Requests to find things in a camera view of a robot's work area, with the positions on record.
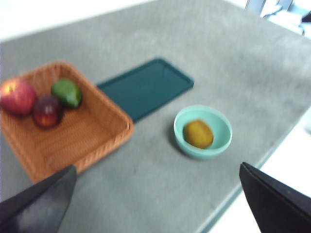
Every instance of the apple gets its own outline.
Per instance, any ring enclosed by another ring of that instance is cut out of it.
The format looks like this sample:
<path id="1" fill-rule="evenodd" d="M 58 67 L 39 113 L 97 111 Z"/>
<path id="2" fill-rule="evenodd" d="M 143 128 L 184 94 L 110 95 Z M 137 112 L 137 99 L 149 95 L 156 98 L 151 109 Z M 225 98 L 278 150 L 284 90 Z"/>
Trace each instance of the apple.
<path id="1" fill-rule="evenodd" d="M 60 101 L 53 96 L 40 97 L 34 105 L 33 119 L 38 126 L 49 128 L 58 125 L 64 110 Z"/>
<path id="2" fill-rule="evenodd" d="M 24 80 L 8 80 L 1 85 L 1 108 L 16 114 L 27 115 L 31 112 L 37 94 L 33 87 Z"/>

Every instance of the kiwi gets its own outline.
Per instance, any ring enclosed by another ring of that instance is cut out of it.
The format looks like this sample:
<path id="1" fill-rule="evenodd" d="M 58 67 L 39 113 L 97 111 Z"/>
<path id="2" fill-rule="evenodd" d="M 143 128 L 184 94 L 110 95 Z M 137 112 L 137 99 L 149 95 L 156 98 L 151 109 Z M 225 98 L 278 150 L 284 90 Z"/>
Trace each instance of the kiwi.
<path id="1" fill-rule="evenodd" d="M 213 143 L 214 135 L 210 127 L 202 120 L 194 120 L 184 127 L 185 140 L 193 145 L 204 149 Z"/>

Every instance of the dark green tray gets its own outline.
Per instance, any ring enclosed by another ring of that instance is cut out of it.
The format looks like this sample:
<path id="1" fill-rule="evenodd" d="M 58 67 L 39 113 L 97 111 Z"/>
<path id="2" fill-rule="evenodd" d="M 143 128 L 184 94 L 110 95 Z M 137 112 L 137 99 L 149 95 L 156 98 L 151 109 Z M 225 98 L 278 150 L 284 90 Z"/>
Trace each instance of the dark green tray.
<path id="1" fill-rule="evenodd" d="M 134 122 L 192 87 L 192 79 L 163 59 L 98 85 Z"/>

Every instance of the tabletop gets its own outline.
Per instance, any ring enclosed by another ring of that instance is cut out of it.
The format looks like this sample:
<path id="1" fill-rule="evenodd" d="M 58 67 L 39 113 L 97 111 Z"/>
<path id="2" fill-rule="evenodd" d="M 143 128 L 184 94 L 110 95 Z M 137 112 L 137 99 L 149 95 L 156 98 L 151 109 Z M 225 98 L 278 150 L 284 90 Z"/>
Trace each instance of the tabletop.
<path id="1" fill-rule="evenodd" d="M 203 232 L 309 106 L 310 41 L 211 0 L 155 1 L 1 45 L 1 77 L 67 60 L 93 83 L 162 56 L 194 88 L 136 124 L 132 139 L 80 175 L 59 232 Z M 191 104 L 223 112 L 232 144 L 213 160 L 184 156 L 173 119 Z M 31 185 L 1 138 L 1 195 Z"/>

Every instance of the white floor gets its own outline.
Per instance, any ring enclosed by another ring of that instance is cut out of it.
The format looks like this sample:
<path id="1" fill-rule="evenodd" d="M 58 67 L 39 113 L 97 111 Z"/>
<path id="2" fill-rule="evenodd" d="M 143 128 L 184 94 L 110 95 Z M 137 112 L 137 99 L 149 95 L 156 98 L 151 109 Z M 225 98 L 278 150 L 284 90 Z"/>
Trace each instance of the white floor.
<path id="1" fill-rule="evenodd" d="M 0 0 L 0 38 L 6 41 L 147 1 L 150 0 Z M 245 7 L 247 2 L 227 1 L 240 7 Z M 311 129 L 311 111 L 286 137 L 262 171 L 311 196 L 311 185 L 308 185 L 308 178 L 311 177 L 311 136 L 304 130 L 306 124 Z M 260 232 L 243 193 L 210 232 Z"/>

